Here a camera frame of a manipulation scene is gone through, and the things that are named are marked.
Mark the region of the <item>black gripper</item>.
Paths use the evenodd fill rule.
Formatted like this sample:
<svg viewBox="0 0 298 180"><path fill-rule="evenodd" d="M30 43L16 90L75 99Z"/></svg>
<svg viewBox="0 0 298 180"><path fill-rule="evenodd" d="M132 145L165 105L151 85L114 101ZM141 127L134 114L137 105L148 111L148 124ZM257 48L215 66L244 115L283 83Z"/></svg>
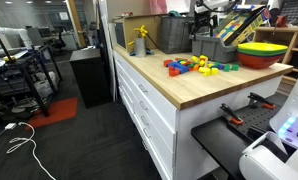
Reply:
<svg viewBox="0 0 298 180"><path fill-rule="evenodd" d="M208 26L210 28L210 36L215 35L215 28L218 26L218 16L212 15L210 11L202 13L194 13L194 30L193 36L196 36L198 30L202 27Z"/></svg>

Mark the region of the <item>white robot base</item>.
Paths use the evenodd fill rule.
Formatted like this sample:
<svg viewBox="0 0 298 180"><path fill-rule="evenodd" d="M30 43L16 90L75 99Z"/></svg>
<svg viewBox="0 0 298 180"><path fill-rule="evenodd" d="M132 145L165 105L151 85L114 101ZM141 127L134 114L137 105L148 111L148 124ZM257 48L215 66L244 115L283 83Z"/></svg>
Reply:
<svg viewBox="0 0 298 180"><path fill-rule="evenodd" d="M246 180L298 180L298 80L268 131L242 151Z"/></svg>

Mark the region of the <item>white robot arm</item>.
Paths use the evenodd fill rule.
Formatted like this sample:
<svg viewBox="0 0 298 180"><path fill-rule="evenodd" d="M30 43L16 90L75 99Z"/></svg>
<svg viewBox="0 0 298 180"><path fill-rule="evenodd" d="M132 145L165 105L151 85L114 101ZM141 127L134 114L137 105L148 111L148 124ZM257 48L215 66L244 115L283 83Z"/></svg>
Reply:
<svg viewBox="0 0 298 180"><path fill-rule="evenodd" d="M203 27L209 28L209 35L213 36L218 26L217 14L228 13L240 0L196 0L194 5L194 28L192 35L196 35Z"/></svg>

